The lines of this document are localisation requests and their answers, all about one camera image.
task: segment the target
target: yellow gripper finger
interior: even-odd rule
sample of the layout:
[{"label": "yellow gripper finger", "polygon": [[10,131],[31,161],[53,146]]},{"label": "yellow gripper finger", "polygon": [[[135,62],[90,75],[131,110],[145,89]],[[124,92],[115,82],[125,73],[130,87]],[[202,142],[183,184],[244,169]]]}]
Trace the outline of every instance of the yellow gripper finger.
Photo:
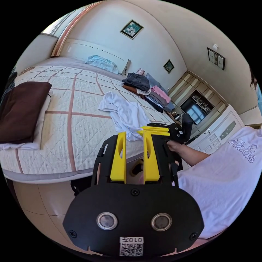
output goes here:
[{"label": "yellow gripper finger", "polygon": [[158,181],[160,178],[152,133],[144,131],[144,184],[147,181]]},{"label": "yellow gripper finger", "polygon": [[122,181],[126,184],[126,132],[118,134],[110,179],[112,181]]}]

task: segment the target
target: ceiling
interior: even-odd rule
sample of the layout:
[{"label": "ceiling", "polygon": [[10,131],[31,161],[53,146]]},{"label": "ceiling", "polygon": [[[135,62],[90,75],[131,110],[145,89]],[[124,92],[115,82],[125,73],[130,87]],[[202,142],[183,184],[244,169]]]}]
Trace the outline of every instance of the ceiling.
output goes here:
[{"label": "ceiling", "polygon": [[[201,16],[159,0],[123,0],[155,17],[178,46],[187,69],[211,85],[238,114],[257,105],[250,89],[249,65],[233,42]],[[216,44],[226,58],[225,70],[208,60],[207,47]]]}]

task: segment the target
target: qr code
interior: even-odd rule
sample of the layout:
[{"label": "qr code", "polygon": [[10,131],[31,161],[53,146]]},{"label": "qr code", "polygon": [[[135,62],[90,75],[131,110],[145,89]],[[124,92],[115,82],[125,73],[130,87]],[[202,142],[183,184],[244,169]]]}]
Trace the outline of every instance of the qr code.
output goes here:
[{"label": "qr code", "polygon": [[143,244],[120,243],[120,256],[125,256],[125,257],[143,256]]}]

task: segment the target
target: hair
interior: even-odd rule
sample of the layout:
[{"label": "hair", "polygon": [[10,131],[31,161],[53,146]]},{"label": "hair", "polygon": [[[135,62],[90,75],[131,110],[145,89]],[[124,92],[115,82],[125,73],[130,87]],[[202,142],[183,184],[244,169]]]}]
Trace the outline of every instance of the hair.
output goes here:
[{"label": "hair", "polygon": [[256,86],[257,86],[257,82],[255,81],[255,76],[254,76],[253,71],[251,70],[251,67],[249,67],[249,69],[250,69],[250,73],[251,73],[251,83],[250,83],[250,87],[251,87],[251,89],[254,89],[254,88],[256,88]]}]

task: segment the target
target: pink shirt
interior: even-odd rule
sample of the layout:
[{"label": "pink shirt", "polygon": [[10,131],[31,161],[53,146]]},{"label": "pink shirt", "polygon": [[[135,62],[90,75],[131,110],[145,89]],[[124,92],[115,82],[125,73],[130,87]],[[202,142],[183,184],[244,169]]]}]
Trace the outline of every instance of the pink shirt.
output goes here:
[{"label": "pink shirt", "polygon": [[168,103],[171,101],[171,98],[163,91],[161,90],[158,86],[153,86],[151,88],[155,93],[160,95],[162,98],[164,98]]}]

